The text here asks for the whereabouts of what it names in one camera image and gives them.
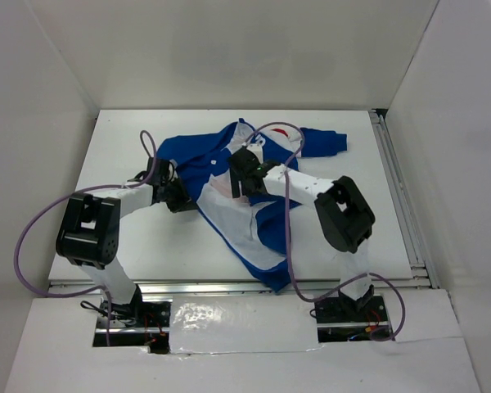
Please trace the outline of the blue white red jacket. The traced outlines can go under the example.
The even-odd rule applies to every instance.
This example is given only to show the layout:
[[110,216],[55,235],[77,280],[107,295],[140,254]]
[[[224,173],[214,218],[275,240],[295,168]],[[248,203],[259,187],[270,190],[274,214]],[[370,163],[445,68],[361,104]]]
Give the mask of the blue white red jacket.
[[249,273],[273,291],[291,279],[286,260],[285,201],[281,196],[241,196],[233,199],[227,159],[256,135],[265,139],[263,157],[298,168],[292,155],[335,156],[348,149],[348,137],[334,130],[274,126],[254,132],[239,119],[217,133],[180,135],[165,139],[157,150],[171,160],[188,196],[208,224],[225,241]]

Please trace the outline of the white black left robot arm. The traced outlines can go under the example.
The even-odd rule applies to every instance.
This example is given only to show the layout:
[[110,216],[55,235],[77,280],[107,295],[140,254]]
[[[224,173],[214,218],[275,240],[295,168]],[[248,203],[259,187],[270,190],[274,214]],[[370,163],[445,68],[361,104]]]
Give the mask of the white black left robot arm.
[[72,194],[56,238],[56,253],[101,287],[106,311],[128,327],[141,323],[151,305],[117,257],[120,221],[156,203],[173,213],[196,208],[171,160],[150,158],[146,170],[122,187]]

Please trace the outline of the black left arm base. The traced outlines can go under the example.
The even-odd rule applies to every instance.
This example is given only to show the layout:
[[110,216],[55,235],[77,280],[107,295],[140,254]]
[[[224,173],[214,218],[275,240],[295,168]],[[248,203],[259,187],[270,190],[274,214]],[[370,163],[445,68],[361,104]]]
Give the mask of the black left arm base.
[[107,304],[99,306],[82,300],[80,306],[97,314],[92,341],[93,347],[145,347],[152,354],[166,355],[170,352],[169,324],[171,301],[144,302],[143,310],[136,316],[128,316],[113,310],[107,321]]

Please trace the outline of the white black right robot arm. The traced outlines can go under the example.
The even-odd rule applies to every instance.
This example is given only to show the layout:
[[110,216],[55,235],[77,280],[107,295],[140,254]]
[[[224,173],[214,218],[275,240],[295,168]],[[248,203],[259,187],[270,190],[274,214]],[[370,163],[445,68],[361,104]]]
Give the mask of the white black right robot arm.
[[[234,198],[256,195],[285,198],[286,260],[297,296],[305,302],[318,303],[337,293],[345,318],[358,321],[367,314],[374,286],[367,255],[357,257],[356,254],[367,245],[376,217],[356,183],[347,176],[337,180],[317,178],[275,160],[262,162],[247,147],[233,153],[228,164]],[[339,286],[319,297],[305,296],[295,278],[291,255],[291,201],[314,209],[328,244],[345,255]]]

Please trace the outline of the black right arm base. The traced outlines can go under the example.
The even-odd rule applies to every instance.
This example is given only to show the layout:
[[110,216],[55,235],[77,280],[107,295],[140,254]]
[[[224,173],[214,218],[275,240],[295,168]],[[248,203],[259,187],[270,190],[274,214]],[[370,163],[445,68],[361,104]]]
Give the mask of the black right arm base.
[[390,321],[382,296],[374,296],[359,312],[347,309],[338,297],[316,302],[309,311],[320,343],[388,340]]

